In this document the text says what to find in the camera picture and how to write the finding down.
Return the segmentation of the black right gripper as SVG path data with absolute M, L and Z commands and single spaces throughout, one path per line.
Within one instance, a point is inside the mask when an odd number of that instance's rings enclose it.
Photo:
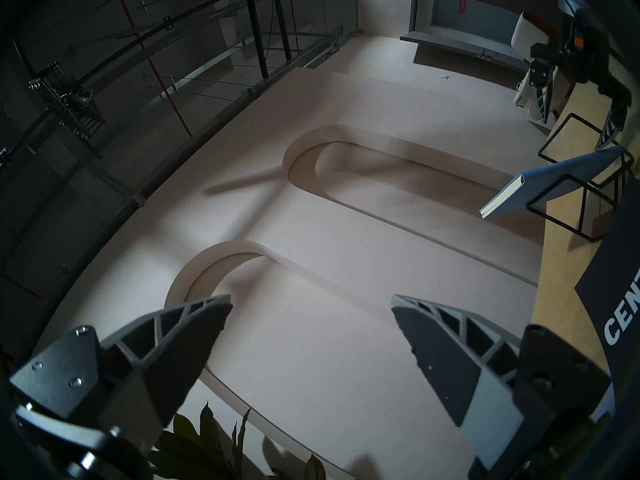
M 594 148 L 600 151 L 610 145 L 623 130 L 627 110 L 631 107 L 631 91 L 609 70 L 613 51 L 606 32 L 595 27 L 579 5 L 561 3 L 561 33 L 559 50 L 562 67 L 577 83 L 592 82 L 598 92 L 618 105 L 610 107 L 605 124 Z M 544 124 L 551 112 L 553 75 L 558 60 L 554 45 L 535 43 L 530 48 L 530 86 L 534 106 Z

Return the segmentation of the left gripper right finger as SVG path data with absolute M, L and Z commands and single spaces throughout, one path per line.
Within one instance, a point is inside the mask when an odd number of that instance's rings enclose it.
M 476 313 L 398 294 L 391 310 L 475 452 L 470 473 L 567 473 L 611 418 L 610 377 L 544 326 L 518 338 Z

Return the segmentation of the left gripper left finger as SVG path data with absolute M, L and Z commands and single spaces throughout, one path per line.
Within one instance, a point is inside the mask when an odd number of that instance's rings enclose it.
M 37 411 L 89 428 L 167 426 L 232 310 L 222 294 L 151 312 L 99 340 L 73 327 L 9 378 Z

